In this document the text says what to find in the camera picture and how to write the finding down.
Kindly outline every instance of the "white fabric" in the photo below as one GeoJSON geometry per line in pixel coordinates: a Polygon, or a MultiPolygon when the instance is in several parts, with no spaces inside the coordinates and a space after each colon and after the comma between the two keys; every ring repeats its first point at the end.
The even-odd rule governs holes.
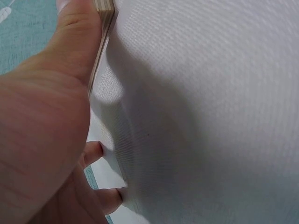
{"type": "Polygon", "coordinates": [[[124,0],[89,135],[114,224],[298,223],[298,87],[296,0],[124,0]]]}

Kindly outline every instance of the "knuckle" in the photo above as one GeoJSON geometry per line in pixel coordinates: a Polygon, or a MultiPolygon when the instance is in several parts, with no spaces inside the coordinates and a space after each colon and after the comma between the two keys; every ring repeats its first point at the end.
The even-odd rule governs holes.
{"type": "Polygon", "coordinates": [[[100,28],[100,17],[97,14],[67,14],[58,21],[58,27],[78,31],[100,28]]]}

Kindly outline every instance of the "finger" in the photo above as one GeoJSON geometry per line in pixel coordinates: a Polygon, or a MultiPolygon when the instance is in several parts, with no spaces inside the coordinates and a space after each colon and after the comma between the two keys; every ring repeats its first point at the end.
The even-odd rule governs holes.
{"type": "Polygon", "coordinates": [[[80,157],[79,163],[83,169],[88,167],[93,162],[96,162],[103,156],[103,149],[99,142],[90,141],[86,143],[84,151],[80,157]]]}
{"type": "Polygon", "coordinates": [[[101,40],[93,0],[57,0],[57,29],[46,48],[19,68],[53,70],[88,84],[101,40]]]}
{"type": "Polygon", "coordinates": [[[121,205],[122,197],[117,189],[94,190],[101,204],[104,215],[109,215],[121,205]]]}

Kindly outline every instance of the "teal bedsheet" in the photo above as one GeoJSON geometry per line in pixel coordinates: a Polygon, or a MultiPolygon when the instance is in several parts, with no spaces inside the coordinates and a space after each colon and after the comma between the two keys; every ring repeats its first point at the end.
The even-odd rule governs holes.
{"type": "MultiPolygon", "coordinates": [[[[55,0],[0,0],[0,9],[11,4],[11,13],[0,19],[0,74],[41,51],[52,37],[57,21],[55,0]]],[[[98,185],[90,167],[85,169],[89,184],[98,185]]]]}

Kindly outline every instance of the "hand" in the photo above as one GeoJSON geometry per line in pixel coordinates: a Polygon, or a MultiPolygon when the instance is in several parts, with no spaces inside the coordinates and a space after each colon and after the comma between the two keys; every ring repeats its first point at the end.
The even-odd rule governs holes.
{"type": "Polygon", "coordinates": [[[100,18],[92,0],[57,0],[57,8],[57,30],[46,48],[0,76],[0,220],[6,224],[106,223],[104,214],[121,204],[116,189],[94,191],[83,173],[102,156],[99,143],[85,145],[100,18]]]}

